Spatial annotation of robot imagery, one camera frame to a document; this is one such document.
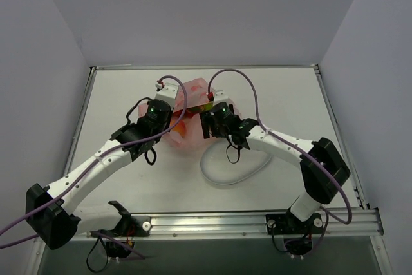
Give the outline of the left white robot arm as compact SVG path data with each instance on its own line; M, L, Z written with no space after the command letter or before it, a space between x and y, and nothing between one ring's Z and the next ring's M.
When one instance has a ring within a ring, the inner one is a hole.
M26 221L49 249L59 249L74 236L107 232L126 236L137 222L118 201L81 208L81 202L100 184L140 156L147 157L170 126L175 101L157 97L136 122L130 120L83 164L61 179L26 192Z

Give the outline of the orange fake peach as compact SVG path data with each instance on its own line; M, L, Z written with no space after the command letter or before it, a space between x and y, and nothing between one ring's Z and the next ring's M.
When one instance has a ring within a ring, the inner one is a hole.
M170 134L177 134L181 138L185 138L187 134L187 127L184 120L178 121L178 117L172 117L170 126L173 126Z

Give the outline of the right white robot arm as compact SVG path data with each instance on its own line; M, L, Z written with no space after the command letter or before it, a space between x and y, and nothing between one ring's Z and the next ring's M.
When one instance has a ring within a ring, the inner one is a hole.
M200 113L200 120L204 138L224 138L239 151L262 151L300 169L304 191L287 211L293 219L307 221L317 210L330 204L336 194L340 194L348 219L333 217L343 224L351 223L351 205L342 189L350 177L350 170L331 140L303 140L274 131L260 119L241 119L226 102Z

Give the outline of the pink plastic bag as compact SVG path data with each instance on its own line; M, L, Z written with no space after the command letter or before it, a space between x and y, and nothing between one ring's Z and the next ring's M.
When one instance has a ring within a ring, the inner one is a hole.
M191 81L184 82L184 88L188 95L187 108L197 106L209 102L207 98L208 82L204 78L196 78ZM201 129L200 114L192 114L185 112L183 119L187 127L185 138L181 138L177 134L166 133L161 141L168 144L170 147L181 150L195 150L210 144L214 138L203 138Z

